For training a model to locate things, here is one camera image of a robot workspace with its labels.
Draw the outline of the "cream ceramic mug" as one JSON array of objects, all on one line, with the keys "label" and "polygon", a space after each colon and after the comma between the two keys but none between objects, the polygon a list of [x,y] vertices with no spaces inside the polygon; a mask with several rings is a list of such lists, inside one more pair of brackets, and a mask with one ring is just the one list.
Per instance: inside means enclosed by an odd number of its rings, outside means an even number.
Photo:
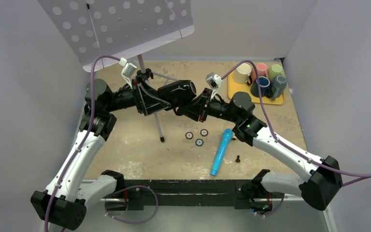
[{"label": "cream ceramic mug", "polygon": [[232,80],[237,84],[247,84],[252,83],[251,80],[252,66],[248,63],[242,63],[233,71]]}]

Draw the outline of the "dark blue ceramic mug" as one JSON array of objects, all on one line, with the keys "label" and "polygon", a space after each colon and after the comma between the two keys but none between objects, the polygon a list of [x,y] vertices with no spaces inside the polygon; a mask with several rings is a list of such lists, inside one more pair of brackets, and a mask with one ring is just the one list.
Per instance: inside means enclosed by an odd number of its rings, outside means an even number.
[{"label": "dark blue ceramic mug", "polygon": [[265,97],[267,92],[270,90],[271,82],[265,76],[257,77],[253,80],[250,92],[254,97]]}]

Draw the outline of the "pink ceramic mug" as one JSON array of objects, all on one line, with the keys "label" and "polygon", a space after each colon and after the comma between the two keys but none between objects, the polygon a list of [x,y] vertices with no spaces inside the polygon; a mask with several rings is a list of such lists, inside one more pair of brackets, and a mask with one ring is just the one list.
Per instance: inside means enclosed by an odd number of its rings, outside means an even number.
[{"label": "pink ceramic mug", "polygon": [[257,63],[255,65],[256,67],[256,71],[255,69],[253,68],[252,71],[251,71],[251,77],[253,80],[255,80],[257,77],[259,76],[264,76],[264,77],[267,77],[267,65],[265,63]]}]

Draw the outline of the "grey ceramic mug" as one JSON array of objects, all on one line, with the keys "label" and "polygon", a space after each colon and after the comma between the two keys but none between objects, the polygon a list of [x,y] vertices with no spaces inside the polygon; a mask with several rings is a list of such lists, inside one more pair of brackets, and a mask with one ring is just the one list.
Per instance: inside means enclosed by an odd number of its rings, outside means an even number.
[{"label": "grey ceramic mug", "polygon": [[283,75],[276,76],[271,82],[271,100],[279,98],[287,86],[287,79]]}]

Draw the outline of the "light green ceramic mug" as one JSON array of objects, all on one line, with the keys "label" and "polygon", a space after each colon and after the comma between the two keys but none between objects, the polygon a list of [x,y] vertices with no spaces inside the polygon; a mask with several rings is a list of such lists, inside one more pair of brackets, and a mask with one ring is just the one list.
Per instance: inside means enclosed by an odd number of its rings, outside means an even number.
[{"label": "light green ceramic mug", "polygon": [[273,80],[277,76],[282,75],[284,76],[284,69],[280,64],[273,64],[268,68],[268,78]]}]

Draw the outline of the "black ceramic mug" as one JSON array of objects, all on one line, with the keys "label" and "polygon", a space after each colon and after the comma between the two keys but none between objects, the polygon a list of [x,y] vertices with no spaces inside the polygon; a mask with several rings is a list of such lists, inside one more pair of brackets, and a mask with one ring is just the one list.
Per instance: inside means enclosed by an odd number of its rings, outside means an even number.
[{"label": "black ceramic mug", "polygon": [[170,103],[166,111],[190,103],[196,95],[196,87],[191,80],[178,80],[157,90],[157,96]]}]

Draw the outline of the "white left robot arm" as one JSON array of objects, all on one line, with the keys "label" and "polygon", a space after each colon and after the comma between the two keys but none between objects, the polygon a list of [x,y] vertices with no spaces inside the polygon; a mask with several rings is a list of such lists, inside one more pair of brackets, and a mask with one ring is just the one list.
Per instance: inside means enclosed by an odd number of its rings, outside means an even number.
[{"label": "white left robot arm", "polygon": [[76,230],[89,208],[106,195],[118,198],[127,191],[122,174],[104,171],[86,187],[81,182],[97,152],[108,140],[115,124],[114,111],[136,107],[144,115],[168,110],[177,104],[171,85],[154,89],[137,76],[118,91],[102,79],[86,87],[86,109],[74,145],[53,180],[30,199],[43,222],[43,230]]}]

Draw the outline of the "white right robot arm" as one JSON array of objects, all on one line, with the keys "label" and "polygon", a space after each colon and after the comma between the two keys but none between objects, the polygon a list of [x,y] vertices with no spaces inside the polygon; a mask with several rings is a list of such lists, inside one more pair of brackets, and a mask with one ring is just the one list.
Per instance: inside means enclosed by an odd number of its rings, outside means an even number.
[{"label": "white right robot arm", "polygon": [[343,186],[335,158],[319,157],[272,134],[270,126],[253,115],[255,105],[248,93],[237,92],[229,103],[211,99],[210,94],[211,90],[205,88],[198,97],[174,112],[197,122],[204,122],[208,116],[233,122],[232,131],[238,140],[272,155],[295,172],[289,175],[262,170],[252,183],[256,196],[263,197],[269,192],[287,193],[302,197],[316,210],[327,208]]}]

